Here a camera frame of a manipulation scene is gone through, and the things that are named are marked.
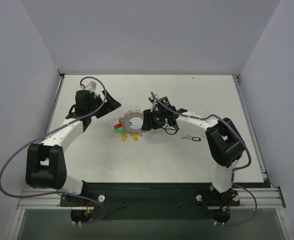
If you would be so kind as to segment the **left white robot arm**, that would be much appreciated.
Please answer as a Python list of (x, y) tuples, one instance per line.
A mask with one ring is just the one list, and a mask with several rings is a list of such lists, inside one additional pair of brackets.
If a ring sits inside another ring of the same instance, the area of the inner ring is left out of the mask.
[(75, 104), (65, 117), (63, 128), (41, 143), (33, 143), (28, 147), (27, 185), (71, 193), (72, 201), (79, 206), (89, 201), (89, 193), (83, 189), (84, 182), (68, 175), (64, 152), (84, 133), (92, 117), (99, 119), (121, 107), (106, 90), (102, 93), (104, 99), (93, 90), (77, 91)]

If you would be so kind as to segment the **silver key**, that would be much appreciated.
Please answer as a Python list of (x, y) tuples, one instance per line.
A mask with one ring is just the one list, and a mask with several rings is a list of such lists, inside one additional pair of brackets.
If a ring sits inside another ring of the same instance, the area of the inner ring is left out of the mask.
[(192, 139), (192, 136), (187, 135), (187, 136), (182, 137), (182, 139), (188, 139), (188, 140), (190, 140), (190, 139)]

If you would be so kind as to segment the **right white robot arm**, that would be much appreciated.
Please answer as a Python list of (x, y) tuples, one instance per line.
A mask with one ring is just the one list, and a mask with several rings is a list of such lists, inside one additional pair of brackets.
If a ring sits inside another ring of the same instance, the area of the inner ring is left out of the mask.
[(218, 117), (202, 118), (186, 109), (176, 109), (167, 97), (150, 97), (151, 109), (143, 111), (143, 131), (170, 128), (184, 130), (206, 138), (217, 167), (212, 186), (220, 194), (232, 188), (234, 169), (245, 148), (233, 122)]

